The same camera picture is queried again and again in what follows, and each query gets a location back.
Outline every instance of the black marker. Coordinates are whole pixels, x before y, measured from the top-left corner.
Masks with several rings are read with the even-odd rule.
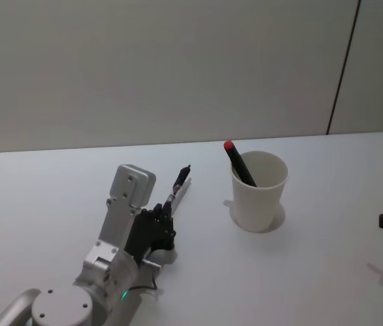
[[[172,202],[177,197],[177,192],[183,186],[189,173],[190,173],[190,165],[186,166],[185,168],[182,168],[181,171],[179,171],[179,175],[177,177],[177,180],[175,181],[175,183],[172,186],[172,192],[170,193],[169,197],[167,197],[167,200],[164,203],[164,206],[166,206],[166,204],[170,204],[170,205],[172,204]]]
[[[254,182],[251,173],[249,172],[246,164],[244,163],[241,155],[238,153],[237,149],[234,146],[234,143],[231,141],[226,141],[223,145],[225,147],[227,155],[230,157],[232,167],[237,172],[240,180],[247,185],[256,187],[257,184]]]

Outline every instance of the metal bracket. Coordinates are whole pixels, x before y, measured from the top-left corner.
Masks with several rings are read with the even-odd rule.
[[[107,199],[107,215],[99,234],[101,241],[123,249],[132,221],[149,202],[156,175],[135,165],[121,165]]]
[[[135,261],[125,251],[101,240],[95,242],[74,282],[92,298],[93,325],[105,322],[138,273]]]

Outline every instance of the white tabletop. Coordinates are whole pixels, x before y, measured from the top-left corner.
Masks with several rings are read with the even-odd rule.
[[[130,294],[120,325],[383,325],[383,133],[237,141],[284,159],[285,221],[266,234],[230,219],[221,142],[0,153],[0,312],[20,292],[72,283],[98,236],[118,165],[151,170],[151,204],[178,170],[178,257],[160,290]]]

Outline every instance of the silver metal arm segment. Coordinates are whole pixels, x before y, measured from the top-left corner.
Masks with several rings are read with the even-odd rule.
[[[31,317],[33,326],[101,326],[137,277],[139,269],[123,249],[155,182],[149,171],[119,166],[100,235],[74,285],[25,291],[0,314],[0,326],[24,326]]]
[[[119,166],[100,235],[74,284],[24,292],[0,314],[0,326],[102,326],[136,280],[137,264],[160,270],[161,265],[149,261],[149,252],[173,249],[172,213],[190,186],[190,180],[184,183],[188,173],[189,166],[181,170],[170,200],[156,205],[154,215],[156,208],[141,213],[141,207],[149,201],[156,176],[134,165]]]
[[[0,314],[0,326],[21,326],[31,318],[31,305],[41,293],[39,289],[29,289],[20,294]]]

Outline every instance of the paper cup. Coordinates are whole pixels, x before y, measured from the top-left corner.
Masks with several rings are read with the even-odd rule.
[[[241,157],[257,187],[243,183],[231,166],[234,218],[242,229],[262,232],[270,227],[278,213],[288,167],[278,156],[265,151],[249,151]]]

